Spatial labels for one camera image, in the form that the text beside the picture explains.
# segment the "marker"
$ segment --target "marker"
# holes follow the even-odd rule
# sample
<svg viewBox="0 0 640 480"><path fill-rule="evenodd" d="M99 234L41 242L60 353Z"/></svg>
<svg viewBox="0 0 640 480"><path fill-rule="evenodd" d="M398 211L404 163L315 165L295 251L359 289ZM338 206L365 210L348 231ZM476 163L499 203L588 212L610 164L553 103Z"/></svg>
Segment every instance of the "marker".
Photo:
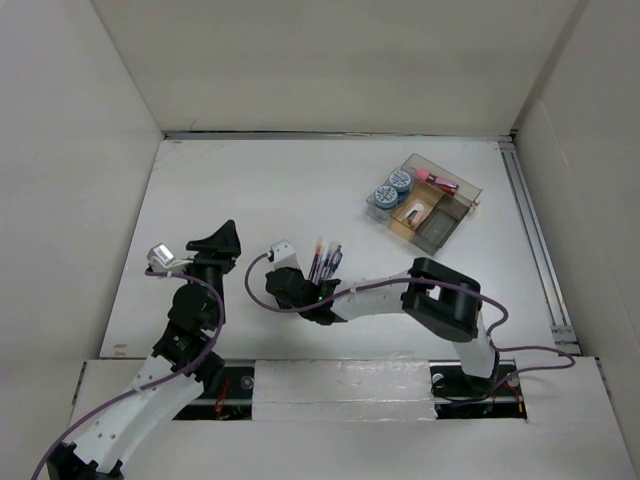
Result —
<svg viewBox="0 0 640 480"><path fill-rule="evenodd" d="M322 252L324 252L324 243L322 243L322 237L318 237L318 241L316 242L315 253L313 255L313 261L311 262L311 270L309 270L309 276L307 277L307 280L313 281L313 277L318 268L318 263L322 258Z"/></svg>
<svg viewBox="0 0 640 480"><path fill-rule="evenodd" d="M329 272L328 271L329 263L333 258L333 254L336 246L337 246L337 242L331 242L329 244L329 249L327 250L327 254L324 257L324 261L320 264L320 267L318 268L318 275L316 279L317 281L314 283L316 284L320 283L322 280L324 280L324 277Z"/></svg>
<svg viewBox="0 0 640 480"><path fill-rule="evenodd" d="M331 255L331 257L329 257L329 262L327 263L327 266L322 270L322 277L320 278L320 280L329 280L329 277L331 276L331 271L333 270L333 267L335 267L338 257L341 255L340 253L341 249L342 249L342 245L338 244L338 247L333 251L333 254Z"/></svg>

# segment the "white table surface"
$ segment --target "white table surface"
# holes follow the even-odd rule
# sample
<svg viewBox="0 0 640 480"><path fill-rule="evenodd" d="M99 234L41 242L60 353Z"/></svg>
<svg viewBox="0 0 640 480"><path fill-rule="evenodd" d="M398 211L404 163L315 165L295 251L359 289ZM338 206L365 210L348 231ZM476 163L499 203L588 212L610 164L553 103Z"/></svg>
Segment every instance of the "white table surface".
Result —
<svg viewBox="0 0 640 480"><path fill-rule="evenodd" d="M571 370L521 376L526 422L315 421L312 414L301 421L300 411L297 421L173 421L145 441L127 466L127 479L184 479L185 472L187 478L265 480L635 479L595 361L577 361ZM141 363L90 361L73 418L119 393ZM282 380L291 384L289 363L282 362L289 372ZM268 385L274 377L267 384L260 378L273 367L265 366L256 370L254 397L271 396L277 403L282 392L274 396ZM329 376L318 385L305 381L308 376L299 380L295 392L304 389L327 401L327 389L317 387L328 385ZM341 395L352 396L341 388Z"/></svg>
<svg viewBox="0 0 640 480"><path fill-rule="evenodd" d="M242 279L248 263L287 238L308 269L318 235L339 240L345 258L337 277L376 278L408 269L426 254L365 214L366 197L412 153L484 189L435 259L477 279L504 303L511 319L499 345L553 345L546 305L511 187L495 142L446 138L354 140L164 141L157 155L122 275L102 357L148 355L167 323L179 282L144 276L146 254L163 242L185 256L187 241L236 221L242 244L225 277L227 324L216 352L227 359L455 359L441 340L406 315L323 327L254 305ZM265 261L253 288L267 299ZM485 321L498 312L484 310Z"/></svg>
<svg viewBox="0 0 640 480"><path fill-rule="evenodd" d="M0 366L2 478L31 478L51 442L67 428L83 363L34 360Z"/></svg>

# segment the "purple cable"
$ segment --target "purple cable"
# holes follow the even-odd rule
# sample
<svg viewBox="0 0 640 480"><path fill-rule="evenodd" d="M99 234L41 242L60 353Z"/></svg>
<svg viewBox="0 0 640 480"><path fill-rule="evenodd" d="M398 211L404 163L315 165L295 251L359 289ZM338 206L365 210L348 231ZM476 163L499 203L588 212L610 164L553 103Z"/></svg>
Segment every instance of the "purple cable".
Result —
<svg viewBox="0 0 640 480"><path fill-rule="evenodd" d="M170 373L166 377L162 377L162 378L160 378L158 380L155 380L153 382L149 382L149 383L146 383L146 384L142 385L140 387L141 390L148 390L150 388L157 387L158 385L161 385L163 383L168 382L169 380L171 380L173 378L176 378L178 375L187 374L187 373L190 373L193 370L195 370L197 368L197 366L200 365L200 363L202 363L202 361L207 356L207 354L215 346L216 342L218 341L218 337L220 336L220 332L222 331L222 325L224 325L224 305L222 303L222 297L220 297L220 294L218 292L216 292L216 290L211 285L209 285L207 282L204 282L204 281L200 280L199 278L192 277L190 275L183 275L181 273L167 274L167 273L162 273L162 272L146 271L145 275L147 275L149 277L179 278L181 280L186 280L188 282L197 283L198 285L203 286L204 288L206 288L209 291L209 293L211 293L213 295L213 297L216 299L216 302L218 303L218 309L220 310L220 321L218 322L218 328L216 328L216 331L213 334L213 337L211 337L211 340L209 340L207 342L205 347L202 349L202 352L200 352L200 354L193 361L191 361L190 363L188 363L187 365L182 367L180 370L177 370L177 371L175 371L173 373ZM51 444L51 446L49 447L47 452L40 459L40 461L38 462L38 465L36 466L35 471L33 472L33 475L31 476L31 480L37 480L38 479L38 476L40 475L40 472L42 471L42 469L46 465L47 460L49 459L49 457L51 456L53 451L58 447L58 445L60 445L64 441L65 438L67 438L72 432L77 430L78 427L83 425L90 418L92 418L93 416L95 416L98 413L102 412L103 410L106 410L107 408L111 407L112 405L120 402L121 400L124 400L125 398L129 398L129 397L135 395L136 393L138 393L137 390L128 390L126 392L123 392L120 395L118 395L117 397L113 397L111 400L103 403L102 405L97 406L96 408L91 410L89 413L84 415L82 418L80 418L73 425L71 425L67 430L65 430L62 433L62 435L60 435Z"/></svg>
<svg viewBox="0 0 640 480"><path fill-rule="evenodd" d="M255 265L262 260L263 258L268 258L269 254L264 253L262 255L260 255L259 257L257 257L255 260L253 260L250 264L249 267L247 268L247 271L244 275L244 288L247 291L247 294L249 294L249 297L251 297L251 299L257 303L258 305L260 305L262 308L265 308L271 312L276 312L276 313L303 313L303 312L308 312L309 310L313 310L314 308L318 308L322 305L325 305L329 302L333 302L334 300L343 297L345 295L350 295L352 294L350 289L346 289L346 290L341 290L337 293L334 293L333 295L324 298L323 300L321 300L320 302L314 303L312 305L307 305L306 307L299 307L299 308L278 308L278 307L272 307L271 305L268 305L266 303L264 303L262 300L260 300L251 290L251 287L249 286L249 276L251 275L251 271L253 270L253 267L255 267ZM542 366L542 367L526 367L526 368L520 368L517 370L514 370L513 372L509 373L508 375L504 376L502 379L500 379L497 383L496 386L494 388L494 391L497 390L498 388L500 388L502 385L504 385L506 382L508 382L511 378L515 377L516 375L520 375L522 373L525 372L532 372L532 371L537 371L537 370L561 370L561 369L565 369L565 368L571 368L576 364L575 359L573 358L572 355L563 352L562 350L558 350L556 348L551 348L551 347L544 347L541 345L523 345L520 347L498 347L496 346L495 343L493 343L493 339L491 338L491 333L498 328L501 325L504 325L504 323L508 320L509 318L509 312L508 310L499 302L497 302L496 300L486 297L485 295L482 295L478 292L474 292L472 290L469 290L467 288L461 287L459 285L454 285L451 283L447 283L447 282L440 282L438 280L430 280L428 278L412 278L412 277L407 277L407 278L391 278L389 280L384 280L381 282L377 282L377 283L371 283L369 285L362 285L359 287L356 287L355 291L356 292L364 292L366 290L372 290L374 288L380 288L380 287L385 287L387 285L393 285L396 283L419 283L419 284L423 284L423 285L430 285L430 286L435 286L435 287L440 287L440 288L445 288L447 290L454 290L456 292L462 292L465 293L467 295L470 295L472 297L477 298L478 300L481 300L483 302L488 303L489 305L497 308L498 310L500 310L502 312L502 318L500 320L497 320L496 322L492 323L489 328L487 328L487 337L489 337L489 345L491 345L491 347L493 347L493 349L498 352L498 353L506 353L506 352L519 352L519 351L524 351L524 350L541 350L541 351L545 351L545 352L551 352L551 353L556 353L562 357L566 357L569 360L569 363L566 363L564 365L549 365L549 366ZM455 402L455 403L451 403L450 405L456 406L456 407L461 407L464 405L469 405L470 403L473 403L471 401L461 401L461 402Z"/></svg>

